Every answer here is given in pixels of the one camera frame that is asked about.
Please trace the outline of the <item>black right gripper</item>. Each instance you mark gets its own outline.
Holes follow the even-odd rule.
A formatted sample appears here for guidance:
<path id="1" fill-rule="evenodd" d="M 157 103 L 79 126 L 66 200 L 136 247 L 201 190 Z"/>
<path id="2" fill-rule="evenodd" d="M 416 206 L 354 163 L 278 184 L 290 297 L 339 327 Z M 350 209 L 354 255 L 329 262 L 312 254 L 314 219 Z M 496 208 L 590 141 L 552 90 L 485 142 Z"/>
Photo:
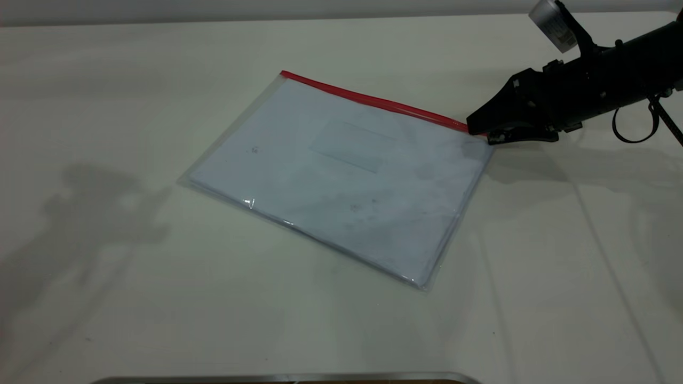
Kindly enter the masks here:
<path id="1" fill-rule="evenodd" d="M 469 134 L 486 134 L 491 146 L 557 142 L 605 112 L 604 56 L 582 55 L 568 63 L 551 61 L 527 78 L 510 78 L 502 89 L 467 117 Z"/>

